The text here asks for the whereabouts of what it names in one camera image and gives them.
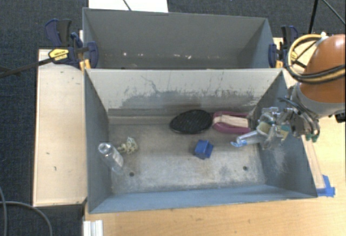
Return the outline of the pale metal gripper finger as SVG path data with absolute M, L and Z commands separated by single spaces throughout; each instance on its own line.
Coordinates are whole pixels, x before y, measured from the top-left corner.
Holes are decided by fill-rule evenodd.
M 237 137 L 237 142 L 260 142 L 261 135 L 257 131 L 251 131 L 249 133 L 240 135 Z
M 231 141 L 230 144 L 234 147 L 240 148 L 249 145 L 257 145 L 260 141 L 258 139 L 236 139 L 235 141 Z

